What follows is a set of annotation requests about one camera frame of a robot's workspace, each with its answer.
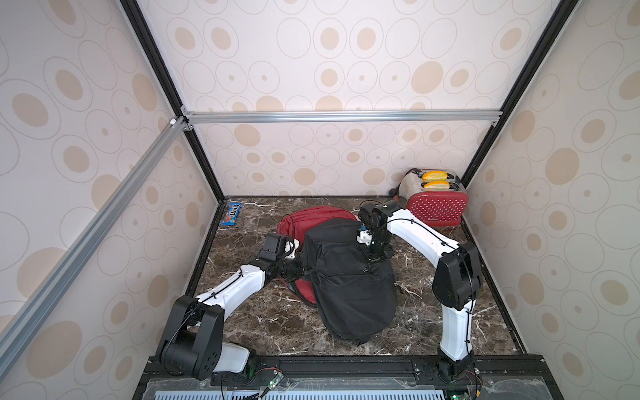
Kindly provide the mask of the red backpack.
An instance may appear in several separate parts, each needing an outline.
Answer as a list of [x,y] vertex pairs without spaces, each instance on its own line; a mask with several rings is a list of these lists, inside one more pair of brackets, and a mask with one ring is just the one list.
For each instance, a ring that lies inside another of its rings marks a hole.
[[[346,219],[357,221],[357,217],[349,211],[330,206],[319,206],[307,208],[302,211],[285,215],[277,226],[276,233],[294,238],[303,244],[305,233],[311,228],[326,223],[331,219]],[[290,292],[292,292],[303,304],[316,308],[316,298],[313,294],[313,287],[310,282],[299,279],[295,282],[285,282]]]

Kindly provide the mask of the black backpack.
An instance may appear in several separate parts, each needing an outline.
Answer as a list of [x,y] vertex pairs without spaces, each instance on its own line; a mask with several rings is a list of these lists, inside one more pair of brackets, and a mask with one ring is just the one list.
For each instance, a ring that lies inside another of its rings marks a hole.
[[368,258],[361,231],[357,220],[333,218],[306,231],[301,250],[325,327],[358,344],[385,330],[397,310],[391,262]]

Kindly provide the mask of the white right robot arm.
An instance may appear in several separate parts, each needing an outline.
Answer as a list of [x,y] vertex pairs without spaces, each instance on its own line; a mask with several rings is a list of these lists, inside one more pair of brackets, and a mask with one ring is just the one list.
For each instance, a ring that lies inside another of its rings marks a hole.
[[483,285],[478,248],[442,235],[395,201],[365,204],[358,218],[366,228],[359,240],[368,246],[370,260],[389,258],[391,238],[397,236],[435,266],[432,291],[443,310],[435,368],[445,383],[456,381],[473,366],[473,310]]

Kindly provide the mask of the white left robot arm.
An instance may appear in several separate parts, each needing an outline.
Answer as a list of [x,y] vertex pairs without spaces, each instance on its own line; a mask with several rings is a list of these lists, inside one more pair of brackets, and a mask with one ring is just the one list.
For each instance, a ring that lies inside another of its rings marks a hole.
[[294,243],[274,253],[262,250],[223,283],[195,298],[174,303],[156,351],[167,372],[198,380],[216,373],[250,375],[251,351],[224,340],[226,319],[277,278],[301,278],[303,268]]

